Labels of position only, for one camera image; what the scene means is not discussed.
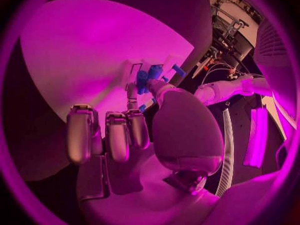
white curved surface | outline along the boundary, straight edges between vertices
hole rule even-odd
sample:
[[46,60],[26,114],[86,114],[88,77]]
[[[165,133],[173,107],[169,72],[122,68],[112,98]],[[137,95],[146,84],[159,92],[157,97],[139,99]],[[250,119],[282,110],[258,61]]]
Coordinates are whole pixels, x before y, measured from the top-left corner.
[[159,20],[108,0],[47,2],[20,42],[36,87],[57,115],[66,121],[73,104],[88,103],[99,112],[103,136],[105,112],[126,110],[126,60],[164,63],[175,55],[181,66],[194,49]]

pink light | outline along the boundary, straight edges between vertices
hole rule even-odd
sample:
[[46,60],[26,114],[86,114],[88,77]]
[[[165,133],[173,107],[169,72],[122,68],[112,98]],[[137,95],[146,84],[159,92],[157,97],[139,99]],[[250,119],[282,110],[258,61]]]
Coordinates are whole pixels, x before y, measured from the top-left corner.
[[243,165],[260,168],[263,163],[268,137],[268,111],[266,108],[251,110],[251,128],[248,148]]

machinery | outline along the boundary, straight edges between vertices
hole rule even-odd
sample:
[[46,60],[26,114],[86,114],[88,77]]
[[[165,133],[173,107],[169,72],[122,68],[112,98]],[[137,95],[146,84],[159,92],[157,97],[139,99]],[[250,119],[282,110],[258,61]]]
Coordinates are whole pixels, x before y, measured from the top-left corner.
[[247,1],[226,0],[253,5],[255,48],[244,18],[212,26],[209,0],[26,0],[0,50],[10,201],[37,224],[298,218],[297,29]]

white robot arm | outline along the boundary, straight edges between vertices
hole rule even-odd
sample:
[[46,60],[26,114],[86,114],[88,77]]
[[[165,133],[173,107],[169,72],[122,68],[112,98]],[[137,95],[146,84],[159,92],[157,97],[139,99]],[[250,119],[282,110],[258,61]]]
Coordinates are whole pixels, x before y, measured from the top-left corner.
[[206,106],[228,100],[233,95],[251,96],[254,93],[272,97],[272,91],[263,77],[243,75],[234,81],[216,81],[201,85],[195,96]]

blue plastic piece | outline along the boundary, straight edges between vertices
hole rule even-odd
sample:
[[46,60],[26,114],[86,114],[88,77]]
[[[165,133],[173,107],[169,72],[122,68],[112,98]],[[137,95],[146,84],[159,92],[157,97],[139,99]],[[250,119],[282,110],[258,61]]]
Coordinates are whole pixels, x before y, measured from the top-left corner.
[[148,73],[144,70],[140,70],[136,74],[136,87],[137,93],[142,95],[145,92],[146,83],[148,80]]
[[161,77],[166,83],[169,81],[169,79],[167,79],[165,76]]
[[148,71],[148,79],[158,79],[162,72],[162,65],[152,65]]
[[143,113],[146,110],[146,105],[143,104],[142,106],[139,107],[139,110]]
[[185,77],[186,76],[186,72],[183,71],[179,66],[177,66],[176,64],[173,65],[172,69],[174,69],[176,71],[176,73],[178,73],[181,77]]

